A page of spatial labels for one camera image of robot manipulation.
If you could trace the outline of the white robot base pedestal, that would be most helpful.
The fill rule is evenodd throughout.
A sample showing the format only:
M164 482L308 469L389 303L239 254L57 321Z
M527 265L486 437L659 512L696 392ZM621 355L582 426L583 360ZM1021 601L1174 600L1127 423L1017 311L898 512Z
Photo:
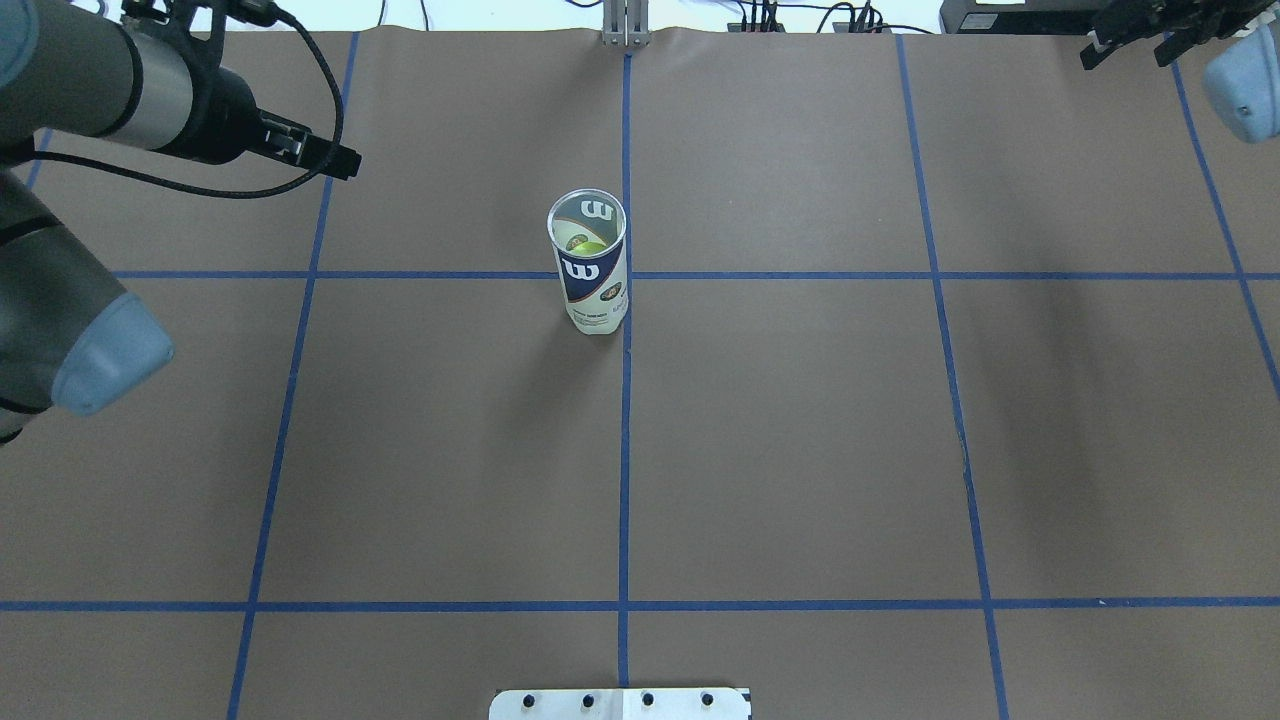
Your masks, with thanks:
M511 689L489 719L751 719L750 691L731 687Z

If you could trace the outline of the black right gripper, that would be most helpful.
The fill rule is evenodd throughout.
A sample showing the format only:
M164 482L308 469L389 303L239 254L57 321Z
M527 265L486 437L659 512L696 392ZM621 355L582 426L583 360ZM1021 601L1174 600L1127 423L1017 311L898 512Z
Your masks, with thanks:
M1120 47L1170 33L1155 49L1157 65L1170 67L1193 47L1253 29L1276 10L1276 1L1110 1L1094 14L1080 64L1093 70Z

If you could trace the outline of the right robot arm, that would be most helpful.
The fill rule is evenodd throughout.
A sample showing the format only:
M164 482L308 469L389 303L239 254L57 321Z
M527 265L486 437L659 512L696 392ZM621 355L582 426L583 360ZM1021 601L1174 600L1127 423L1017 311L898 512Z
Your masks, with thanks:
M1193 47L1236 41L1204 68L1201 86L1211 109L1244 143L1279 132L1279 41L1276 1L1110 1L1089 19L1079 58L1093 70L1119 49L1161 38L1152 50L1170 68Z

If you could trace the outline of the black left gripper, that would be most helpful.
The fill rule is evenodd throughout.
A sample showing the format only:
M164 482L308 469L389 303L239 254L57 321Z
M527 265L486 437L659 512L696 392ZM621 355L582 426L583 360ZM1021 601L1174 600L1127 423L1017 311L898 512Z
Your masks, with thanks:
M211 165L227 164L244 152L293 161L303 169L298 182L325 176L353 179L364 158L342 143L343 131L323 137L297 129L282 117L261 110L247 81L227 68L193 81L193 106L186 127L186 158Z

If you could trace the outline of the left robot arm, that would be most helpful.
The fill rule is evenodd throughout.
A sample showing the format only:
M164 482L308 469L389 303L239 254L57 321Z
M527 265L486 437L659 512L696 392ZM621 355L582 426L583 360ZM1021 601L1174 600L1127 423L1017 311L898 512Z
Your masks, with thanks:
M332 132L262 108L224 63L229 22L285 26L332 96ZM40 141L49 131L137 154L223 167L253 154L294 170L261 190L169 179ZM145 301L61 219L119 214L125 182L143 186L128 240L177 231L163 192L246 201L325 176L348 181L362 158L344 142L337 74L300 18L275 1L123 1L120 15L73 1L3 4L3 442L51 410L92 416L160 372L175 346Z

